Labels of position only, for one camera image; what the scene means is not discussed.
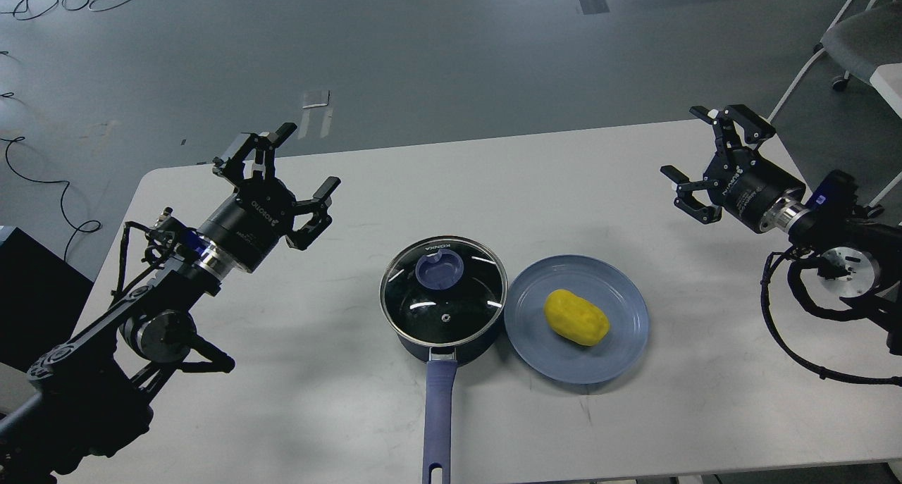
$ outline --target gray chair seat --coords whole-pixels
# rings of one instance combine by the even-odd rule
[[[902,1],[841,21],[825,32],[821,44],[841,67],[870,84],[877,67],[902,63]]]

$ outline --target handle hole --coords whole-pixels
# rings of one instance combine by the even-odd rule
[[[432,465],[432,469],[429,470],[429,484],[441,484],[442,482],[442,467],[435,464]]]

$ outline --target yellow potato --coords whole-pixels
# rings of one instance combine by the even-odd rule
[[[604,311],[569,290],[551,292],[544,311],[555,333],[586,347],[599,343],[611,329]]]

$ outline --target pot lid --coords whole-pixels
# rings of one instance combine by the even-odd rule
[[[385,316],[400,336],[426,346],[457,346],[498,320],[507,276],[498,257],[480,243],[431,237],[397,254],[380,293]]]

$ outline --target black box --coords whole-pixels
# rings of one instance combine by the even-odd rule
[[[93,285],[25,231],[0,226],[0,362],[26,371],[70,339]]]

